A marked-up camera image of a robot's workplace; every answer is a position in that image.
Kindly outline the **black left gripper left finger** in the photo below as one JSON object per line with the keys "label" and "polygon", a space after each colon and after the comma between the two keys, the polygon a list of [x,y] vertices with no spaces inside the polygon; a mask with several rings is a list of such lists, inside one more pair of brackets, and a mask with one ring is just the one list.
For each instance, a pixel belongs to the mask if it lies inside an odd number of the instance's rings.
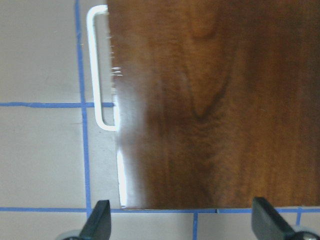
{"label": "black left gripper left finger", "polygon": [[110,201],[99,200],[78,237],[81,240],[109,240],[111,231]]}

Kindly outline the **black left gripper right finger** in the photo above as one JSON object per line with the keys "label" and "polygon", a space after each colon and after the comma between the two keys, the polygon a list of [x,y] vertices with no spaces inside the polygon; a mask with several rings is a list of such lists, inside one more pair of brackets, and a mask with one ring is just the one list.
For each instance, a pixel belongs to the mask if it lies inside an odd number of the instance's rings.
{"label": "black left gripper right finger", "polygon": [[296,234],[264,197],[252,200],[251,229],[258,240],[292,240]]}

